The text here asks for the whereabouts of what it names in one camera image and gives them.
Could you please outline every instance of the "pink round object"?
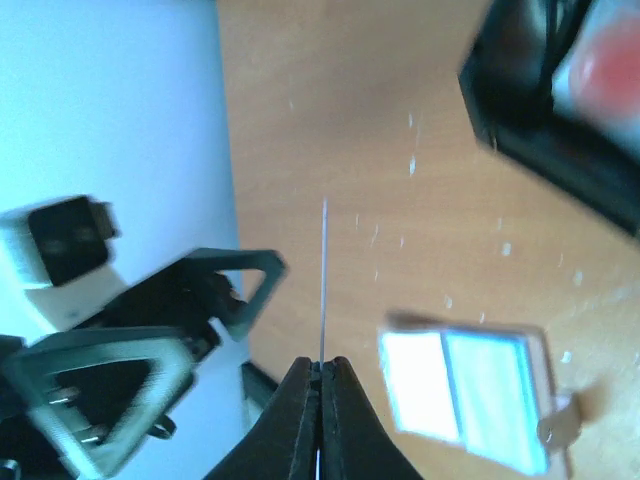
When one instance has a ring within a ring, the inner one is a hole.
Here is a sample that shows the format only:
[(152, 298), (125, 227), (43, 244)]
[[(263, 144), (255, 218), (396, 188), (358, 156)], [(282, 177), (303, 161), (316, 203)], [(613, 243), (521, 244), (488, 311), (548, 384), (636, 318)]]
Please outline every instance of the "pink round object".
[(640, 116), (639, 15), (613, 22), (578, 47), (569, 88), (577, 108), (590, 118)]

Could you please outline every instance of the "thin needle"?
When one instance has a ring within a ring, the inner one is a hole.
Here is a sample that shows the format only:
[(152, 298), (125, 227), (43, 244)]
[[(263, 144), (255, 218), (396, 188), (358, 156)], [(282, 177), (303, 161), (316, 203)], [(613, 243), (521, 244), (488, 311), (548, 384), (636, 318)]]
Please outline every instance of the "thin needle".
[(327, 198), (322, 204), (322, 290), (320, 293), (320, 368), (324, 363), (324, 334), (327, 324)]

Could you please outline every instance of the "white spot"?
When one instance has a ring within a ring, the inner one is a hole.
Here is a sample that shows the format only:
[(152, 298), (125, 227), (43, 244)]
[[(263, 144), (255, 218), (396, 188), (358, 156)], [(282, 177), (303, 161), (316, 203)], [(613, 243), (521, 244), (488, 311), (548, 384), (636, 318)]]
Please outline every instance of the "white spot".
[(582, 285), (583, 278), (584, 278), (584, 275), (582, 274), (582, 272), (580, 270), (576, 270), (576, 273), (573, 276), (573, 284), (576, 287), (579, 287), (580, 285)]
[(378, 232), (380, 231), (380, 226), (376, 223), (376, 229), (373, 231), (373, 236), (371, 237), (371, 247), (376, 243), (376, 239), (378, 238)]

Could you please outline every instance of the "wooden surface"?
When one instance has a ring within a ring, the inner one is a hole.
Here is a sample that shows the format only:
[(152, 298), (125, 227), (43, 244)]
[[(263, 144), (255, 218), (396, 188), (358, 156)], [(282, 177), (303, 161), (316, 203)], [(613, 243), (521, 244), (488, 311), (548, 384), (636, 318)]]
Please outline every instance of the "wooden surface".
[(291, 267), (253, 359), (281, 378), (296, 356), (318, 357), (327, 196), (327, 357), (351, 360), (425, 478), (520, 477), (394, 433), (376, 349), (393, 307), (543, 326), (559, 386), (583, 392), (576, 478), (639, 478), (640, 248), (475, 144), (456, 71), (485, 8), (219, 1), (241, 244)]

